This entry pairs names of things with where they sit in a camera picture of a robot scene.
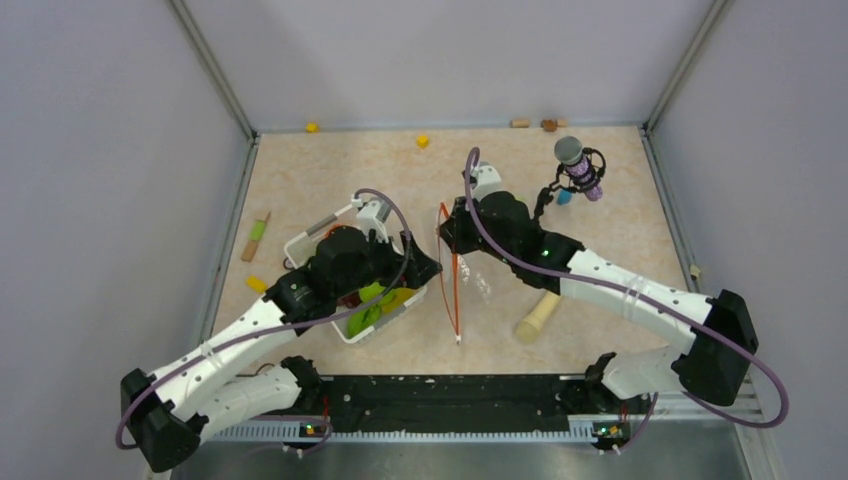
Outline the microphone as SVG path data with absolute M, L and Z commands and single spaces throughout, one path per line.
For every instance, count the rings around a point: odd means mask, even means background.
M 554 145 L 554 156 L 559 162 L 553 182 L 543 187 L 537 195 L 533 220 L 538 222 L 557 192 L 584 195 L 589 201 L 599 201 L 603 196 L 600 186 L 607 170 L 606 157 L 600 150 L 585 147 L 574 136 L 560 138 Z

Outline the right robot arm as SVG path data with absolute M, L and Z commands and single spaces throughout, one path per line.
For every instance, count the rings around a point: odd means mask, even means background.
M 664 338 L 667 346 L 639 354 L 603 355 L 588 369 L 589 404 L 612 412 L 649 392 L 686 391 L 713 405 L 736 400 L 750 362 L 731 349 L 755 354 L 759 341 L 744 298 L 678 290 L 621 268 L 566 235 L 543 229 L 528 207 L 507 191 L 473 203 L 455 200 L 438 227 L 459 255 L 485 252 L 507 264 L 523 283 L 585 300 L 621 314 Z

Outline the green apple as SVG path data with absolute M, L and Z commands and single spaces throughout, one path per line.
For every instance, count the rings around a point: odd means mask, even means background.
M 359 290 L 359 298 L 362 303 L 373 302 L 375 305 L 385 305 L 394 298 L 394 291 L 387 290 L 379 282 L 374 282 Z

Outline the clear zip bag orange zipper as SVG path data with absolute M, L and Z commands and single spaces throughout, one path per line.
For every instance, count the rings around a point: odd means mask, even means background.
M 438 285 L 455 343 L 461 345 L 462 314 L 470 313 L 478 303 L 488 305 L 492 290 L 482 273 L 475 270 L 462 255 L 452 252 L 449 243 L 441 238 L 439 227 L 449 215 L 447 205 L 441 202 L 436 210 L 435 229 L 436 253 L 442 266 Z

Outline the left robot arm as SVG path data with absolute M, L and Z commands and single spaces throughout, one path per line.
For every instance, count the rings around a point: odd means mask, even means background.
M 121 419 L 115 444 L 138 449 L 156 473 L 174 468 L 219 432 L 258 415 L 319 404 L 320 376 L 292 357 L 264 374 L 239 372 L 309 328 L 345 317 L 340 299 L 377 285 L 418 290 L 442 270 L 410 233 L 404 250 L 376 233 L 340 226 L 317 242 L 301 267 L 272 285 L 245 313 L 192 352 L 152 373 L 135 369 L 120 382 Z

